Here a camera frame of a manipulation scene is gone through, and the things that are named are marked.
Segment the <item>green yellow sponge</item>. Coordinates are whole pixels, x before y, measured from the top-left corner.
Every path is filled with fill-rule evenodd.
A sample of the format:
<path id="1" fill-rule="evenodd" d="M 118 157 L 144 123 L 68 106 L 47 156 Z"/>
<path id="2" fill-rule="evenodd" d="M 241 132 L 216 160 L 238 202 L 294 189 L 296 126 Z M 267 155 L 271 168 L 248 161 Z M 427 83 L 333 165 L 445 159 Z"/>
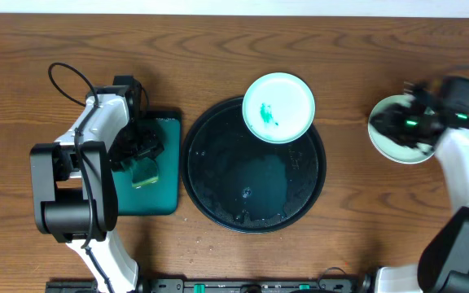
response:
<path id="1" fill-rule="evenodd" d="M 155 183 L 159 179 L 159 169 L 157 163 L 150 158 L 134 160 L 130 167 L 132 175 L 132 187 L 140 188 L 145 185 Z"/>

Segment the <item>mint plate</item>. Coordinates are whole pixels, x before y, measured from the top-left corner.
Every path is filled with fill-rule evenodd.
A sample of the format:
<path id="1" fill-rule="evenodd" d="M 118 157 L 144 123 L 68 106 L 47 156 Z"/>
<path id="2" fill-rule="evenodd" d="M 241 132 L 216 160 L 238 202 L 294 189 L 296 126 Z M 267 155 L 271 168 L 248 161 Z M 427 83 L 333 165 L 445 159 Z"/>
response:
<path id="1" fill-rule="evenodd" d="M 404 107 L 408 107 L 411 102 L 414 101 L 414 97 L 409 94 L 399 94 L 389 96 L 379 101 L 372 109 L 369 115 L 368 121 L 368 134 L 370 140 L 376 150 L 385 156 L 386 158 L 395 161 L 400 164 L 419 164 L 425 160 L 430 159 L 434 150 L 428 144 L 419 143 L 417 147 L 410 148 L 407 146 L 399 146 L 391 139 L 380 134 L 371 124 L 371 118 L 383 112 L 388 106 L 399 104 Z"/>
<path id="2" fill-rule="evenodd" d="M 249 131 L 264 142 L 285 144 L 307 132 L 315 117 L 312 90 L 299 77 L 273 72 L 256 79 L 242 100 Z"/>

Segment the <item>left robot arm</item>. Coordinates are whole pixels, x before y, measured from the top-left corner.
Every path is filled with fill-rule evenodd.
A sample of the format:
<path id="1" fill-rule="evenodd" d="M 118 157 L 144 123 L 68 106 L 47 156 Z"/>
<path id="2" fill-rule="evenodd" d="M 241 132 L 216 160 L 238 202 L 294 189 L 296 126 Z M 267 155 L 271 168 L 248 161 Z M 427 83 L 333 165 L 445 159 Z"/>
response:
<path id="1" fill-rule="evenodd" d="M 85 262 L 100 292 L 136 292 L 139 267 L 116 232 L 114 173 L 128 173 L 134 189 L 158 179 L 164 147 L 144 116 L 140 85 L 93 88 L 83 112 L 52 143 L 30 151 L 37 228 L 66 244 Z"/>

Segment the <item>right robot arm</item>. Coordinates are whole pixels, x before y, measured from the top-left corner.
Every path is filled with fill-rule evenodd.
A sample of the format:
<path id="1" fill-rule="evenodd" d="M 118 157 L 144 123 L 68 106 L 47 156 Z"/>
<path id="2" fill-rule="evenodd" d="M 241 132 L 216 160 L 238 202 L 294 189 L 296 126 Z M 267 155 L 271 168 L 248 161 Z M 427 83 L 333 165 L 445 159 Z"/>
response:
<path id="1" fill-rule="evenodd" d="M 469 292 L 469 95 L 394 95 L 381 100 L 368 120 L 374 147 L 402 164 L 437 158 L 452 217 L 415 265 L 383 267 L 375 292 Z"/>

